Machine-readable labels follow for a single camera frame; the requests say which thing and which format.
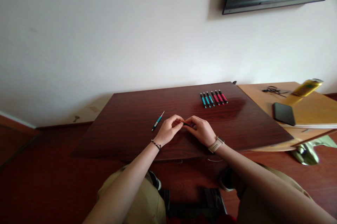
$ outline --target hand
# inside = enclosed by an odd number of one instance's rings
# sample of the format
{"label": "hand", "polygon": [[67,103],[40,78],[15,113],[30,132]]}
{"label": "hand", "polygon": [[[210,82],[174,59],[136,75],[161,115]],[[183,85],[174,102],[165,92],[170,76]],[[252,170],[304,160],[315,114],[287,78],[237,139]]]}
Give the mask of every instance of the hand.
{"label": "hand", "polygon": [[155,143],[160,144],[162,147],[169,143],[173,136],[183,127],[184,119],[178,115],[173,115],[164,121],[157,136],[153,139]]}
{"label": "hand", "polygon": [[202,144],[210,148],[217,140],[211,125],[208,121],[197,116],[192,116],[185,121],[189,126],[184,126],[192,135],[194,135]]}

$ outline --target shoe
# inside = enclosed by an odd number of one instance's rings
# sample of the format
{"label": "shoe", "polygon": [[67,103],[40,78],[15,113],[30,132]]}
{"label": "shoe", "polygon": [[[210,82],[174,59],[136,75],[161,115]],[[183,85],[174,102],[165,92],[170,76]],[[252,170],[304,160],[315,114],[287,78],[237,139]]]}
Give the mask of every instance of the shoe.
{"label": "shoe", "polygon": [[148,171],[152,179],[153,186],[159,191],[161,189],[161,181],[156,177],[152,171]]}
{"label": "shoe", "polygon": [[231,181],[232,173],[233,173],[233,170],[231,168],[227,168],[223,172],[221,172],[219,175],[220,187],[227,192],[234,190],[234,187],[232,186],[232,181]]}

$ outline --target red pen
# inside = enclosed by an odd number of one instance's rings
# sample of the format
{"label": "red pen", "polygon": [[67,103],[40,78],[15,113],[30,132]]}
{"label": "red pen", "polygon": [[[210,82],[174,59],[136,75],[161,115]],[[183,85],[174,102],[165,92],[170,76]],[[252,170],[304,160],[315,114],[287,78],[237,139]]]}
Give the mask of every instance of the red pen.
{"label": "red pen", "polygon": [[221,98],[221,96],[220,96],[220,94],[217,92],[217,90],[215,90],[215,94],[218,96],[218,98],[219,98],[219,100],[220,100],[220,102],[221,102],[221,104],[225,104],[224,103],[224,101],[222,100],[222,98]]}
{"label": "red pen", "polygon": [[219,93],[221,94],[221,96],[224,98],[224,101],[225,101],[225,103],[226,104],[228,104],[228,101],[227,101],[227,99],[225,98],[225,95],[224,94],[222,94],[222,92],[219,90]]}
{"label": "red pen", "polygon": [[219,100],[218,100],[218,98],[217,98],[217,96],[211,91],[211,94],[212,94],[212,96],[213,96],[213,98],[214,98],[214,100],[218,103],[218,105],[220,105],[220,103],[219,103]]}

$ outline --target blue pen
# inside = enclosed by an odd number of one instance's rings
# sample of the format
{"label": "blue pen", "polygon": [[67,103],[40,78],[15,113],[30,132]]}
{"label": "blue pen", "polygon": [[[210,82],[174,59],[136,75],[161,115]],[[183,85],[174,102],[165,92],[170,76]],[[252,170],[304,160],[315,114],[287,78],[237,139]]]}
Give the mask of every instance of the blue pen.
{"label": "blue pen", "polygon": [[163,111],[163,113],[161,114],[161,116],[158,118],[158,120],[157,120],[157,122],[155,123],[155,125],[153,126],[153,128],[152,128],[151,132],[153,132],[153,130],[155,130],[155,129],[156,129],[156,126],[157,126],[157,125],[158,125],[158,123],[160,122],[160,119],[161,119],[162,115],[164,114],[164,112],[165,112],[165,111]]}
{"label": "blue pen", "polygon": [[210,99],[210,102],[212,103],[212,105],[213,106],[215,106],[215,104],[213,103],[213,100],[212,100],[212,98],[211,98],[211,95],[207,92],[207,96],[208,96],[208,98]]}
{"label": "blue pen", "polygon": [[203,101],[203,104],[204,104],[205,108],[207,108],[206,103],[205,103],[205,100],[204,100],[204,97],[203,97],[203,95],[202,95],[201,93],[200,93],[200,97],[201,97],[201,99],[202,99],[202,101]]}
{"label": "blue pen", "polygon": [[206,99],[206,101],[207,101],[208,106],[211,108],[210,102],[208,101],[208,98],[207,98],[207,96],[206,96],[205,93],[204,93],[204,97],[205,97],[205,99]]}

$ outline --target phone screen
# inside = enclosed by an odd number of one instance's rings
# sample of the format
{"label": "phone screen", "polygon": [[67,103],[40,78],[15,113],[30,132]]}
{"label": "phone screen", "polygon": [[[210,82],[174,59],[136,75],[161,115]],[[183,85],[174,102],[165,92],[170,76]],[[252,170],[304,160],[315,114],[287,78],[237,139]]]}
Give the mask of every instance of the phone screen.
{"label": "phone screen", "polygon": [[280,103],[274,103],[274,120],[282,122],[291,126],[295,125],[294,113],[291,106],[283,105]]}

